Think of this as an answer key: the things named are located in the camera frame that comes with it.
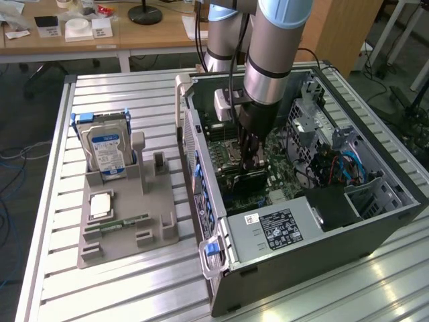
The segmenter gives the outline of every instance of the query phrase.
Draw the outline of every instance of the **blue cable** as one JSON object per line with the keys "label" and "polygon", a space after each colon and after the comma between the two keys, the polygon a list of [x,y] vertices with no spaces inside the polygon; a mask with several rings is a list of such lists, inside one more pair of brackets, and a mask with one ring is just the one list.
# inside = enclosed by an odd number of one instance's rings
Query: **blue cable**
{"label": "blue cable", "polygon": [[[362,163],[359,160],[359,158],[357,157],[356,153],[354,153],[353,151],[344,151],[342,156],[349,156],[350,158],[352,158],[356,162],[357,167],[362,172],[363,183],[366,183],[367,180],[366,180],[366,176],[365,176],[365,170],[363,169]],[[342,160],[340,160],[340,167],[343,168],[343,161]]]}
{"label": "blue cable", "polygon": [[13,275],[15,275],[15,273],[18,271],[19,267],[21,266],[22,251],[21,251],[21,244],[19,243],[18,232],[16,230],[16,226],[15,226],[15,223],[13,222],[12,218],[10,218],[10,216],[2,210],[0,210],[0,216],[2,216],[4,218],[4,220],[9,222],[9,224],[12,228],[13,236],[15,237],[15,241],[16,241],[16,244],[18,247],[18,261],[16,262],[15,268],[13,269],[11,274],[9,274],[9,276],[3,281],[3,283],[1,283],[1,285],[0,285],[0,290],[1,290],[7,284],[7,282],[13,277]]}
{"label": "blue cable", "polygon": [[9,194],[7,194],[4,197],[2,197],[3,200],[7,200],[10,197],[12,197],[12,195],[14,193],[16,193],[22,187],[22,185],[24,184],[24,181],[25,181],[25,169],[22,168],[22,167],[20,167],[20,166],[12,166],[10,164],[6,164],[6,163],[3,163],[3,162],[0,162],[0,166],[4,166],[5,168],[9,168],[9,169],[19,170],[23,174],[21,182],[19,182],[19,184]]}

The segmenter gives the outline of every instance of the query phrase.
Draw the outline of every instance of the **aluminum extrusion table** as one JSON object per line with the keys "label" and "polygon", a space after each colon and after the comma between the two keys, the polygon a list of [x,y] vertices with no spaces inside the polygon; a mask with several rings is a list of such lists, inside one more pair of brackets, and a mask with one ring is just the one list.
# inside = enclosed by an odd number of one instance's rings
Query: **aluminum extrusion table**
{"label": "aluminum extrusion table", "polygon": [[[309,66],[309,63],[297,64]],[[213,319],[198,259],[174,127],[174,78],[186,70],[80,76],[64,85],[16,321],[391,321],[429,317],[429,215],[369,257]],[[336,72],[328,79],[429,195],[428,173]],[[76,268],[85,160],[70,113],[128,108],[148,158],[169,160],[180,242],[84,270]],[[326,110],[347,118],[332,99]]]}

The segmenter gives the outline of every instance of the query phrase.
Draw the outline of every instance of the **white table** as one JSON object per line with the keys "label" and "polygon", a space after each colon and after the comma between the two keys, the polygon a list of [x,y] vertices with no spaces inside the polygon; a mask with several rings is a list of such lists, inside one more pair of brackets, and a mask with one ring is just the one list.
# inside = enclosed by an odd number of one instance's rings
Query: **white table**
{"label": "white table", "polygon": [[[194,70],[80,76],[64,85],[16,321],[391,321],[398,317],[417,321],[429,317],[429,214],[423,213],[370,256],[213,319],[175,135],[174,78],[181,72]],[[429,174],[338,73],[325,72],[429,196]],[[86,162],[69,126],[70,114],[126,107],[133,131],[145,132],[143,157],[157,150],[166,154],[180,241],[79,270],[76,257]],[[349,124],[328,97],[325,109],[339,126]]]}
{"label": "white table", "polygon": [[398,4],[396,5],[395,11],[392,13],[389,21],[387,22],[386,27],[383,30],[383,33],[380,36],[380,39],[377,42],[377,45],[375,45],[374,50],[371,54],[371,57],[369,58],[369,61],[371,65],[374,64],[375,59],[378,57],[378,54],[380,53],[387,37],[389,36],[391,30],[393,29],[393,26],[395,25],[396,20],[400,16],[400,13],[402,12],[402,9],[407,3],[420,3],[420,0],[399,0]]}
{"label": "white table", "polygon": [[[390,34],[390,31],[393,28],[393,25],[395,24],[395,22],[396,22],[397,18],[399,17],[402,9],[404,8],[404,5],[407,3],[417,4],[417,3],[420,3],[420,0],[399,0],[399,3],[396,5],[395,11],[392,13],[383,33],[380,36],[380,39],[379,39],[377,45],[374,48],[373,53],[371,54],[371,57],[369,58],[371,65],[374,64],[375,59],[377,58],[378,54],[380,53],[381,48],[383,47],[388,35]],[[392,65],[395,62],[397,55],[399,55],[401,49],[404,47],[404,44],[406,43],[408,37],[410,36],[412,30],[416,26],[418,20],[420,19],[420,17],[424,13],[424,11],[425,10],[423,8],[419,7],[417,9],[417,11],[413,14],[410,22],[407,25],[407,28],[405,29],[405,31],[401,35],[401,38],[399,39],[399,41],[397,42],[397,44],[393,48],[393,51],[391,52],[391,54],[387,60],[388,65]],[[424,65],[422,71],[419,73],[419,75],[417,76],[415,81],[412,83],[410,89],[412,91],[417,91],[418,88],[420,87],[420,85],[423,83],[425,77],[428,75],[428,73],[429,73],[429,60]]]}

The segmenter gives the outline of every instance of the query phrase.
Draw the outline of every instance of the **circuit board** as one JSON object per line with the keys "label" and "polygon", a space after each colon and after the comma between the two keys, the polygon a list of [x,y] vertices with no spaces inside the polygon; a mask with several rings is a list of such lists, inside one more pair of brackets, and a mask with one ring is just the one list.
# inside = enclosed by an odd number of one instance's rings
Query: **circuit board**
{"label": "circuit board", "polygon": [[296,178],[294,166],[286,159],[285,150],[281,143],[278,128],[267,136],[265,156],[267,166],[264,170],[266,180],[257,186],[248,186],[245,193],[232,194],[231,185],[238,175],[240,149],[236,139],[226,139],[208,142],[208,150],[214,172],[228,215],[242,213],[281,203],[293,199],[295,194],[302,191],[302,186]]}

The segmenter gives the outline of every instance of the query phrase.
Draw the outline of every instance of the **lamp base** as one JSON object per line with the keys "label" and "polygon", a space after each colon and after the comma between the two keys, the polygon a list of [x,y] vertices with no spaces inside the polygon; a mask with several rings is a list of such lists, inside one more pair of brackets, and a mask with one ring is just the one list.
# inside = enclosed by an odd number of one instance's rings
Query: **lamp base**
{"label": "lamp base", "polygon": [[162,12],[149,5],[146,6],[146,12],[144,12],[143,6],[138,5],[128,11],[128,18],[139,25],[154,25],[162,20]]}

